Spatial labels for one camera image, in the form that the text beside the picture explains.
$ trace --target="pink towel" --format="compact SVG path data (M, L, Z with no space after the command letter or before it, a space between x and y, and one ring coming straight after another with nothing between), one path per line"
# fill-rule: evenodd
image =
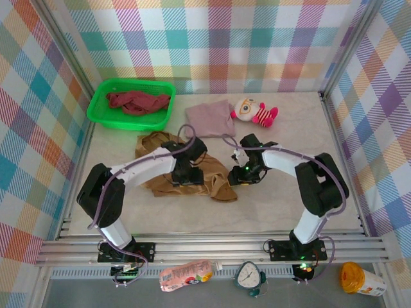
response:
M161 108L167 109L170 102L170 95L154 96L141 91L108 93L106 98L110 108L121 107L125 114L135 116L152 114Z
M235 136L234 121L230 116L230 104L225 99L211 104L200 104L186 109L188 124L195 129L197 137L219 137L223 134ZM193 131L186 128L186 137Z

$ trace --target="yellow container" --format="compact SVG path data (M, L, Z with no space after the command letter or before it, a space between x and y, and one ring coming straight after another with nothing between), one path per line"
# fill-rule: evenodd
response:
M357 263L344 263L340 270L340 283L346 293L361 293L371 296L381 296L387 285L379 276L365 271Z

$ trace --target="plastic bottle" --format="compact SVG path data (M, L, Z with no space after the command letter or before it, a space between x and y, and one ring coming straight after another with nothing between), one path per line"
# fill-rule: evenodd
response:
M342 265L340 283L346 293L381 296L387 290L387 285L381 277L365 271L354 262L347 262Z
M161 291L171 292L190 284L208 281L214 271L223 269L221 262L199 260L185 265L167 268L160 273Z

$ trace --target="alarm clock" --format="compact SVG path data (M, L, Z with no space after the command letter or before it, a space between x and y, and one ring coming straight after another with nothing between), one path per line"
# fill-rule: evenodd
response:
M234 284L247 290L250 296L257 297L259 288L267 280L265 273L251 261L244 262L234 277Z

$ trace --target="plush doll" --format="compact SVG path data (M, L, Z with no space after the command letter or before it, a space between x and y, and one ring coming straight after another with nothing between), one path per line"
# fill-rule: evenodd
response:
M270 127L277 117L278 108L274 107L271 110L265 110L264 103L257 103L252 98L246 98L239 101L231 112L231 117L236 117L242 121L252 121L260 124L263 127Z

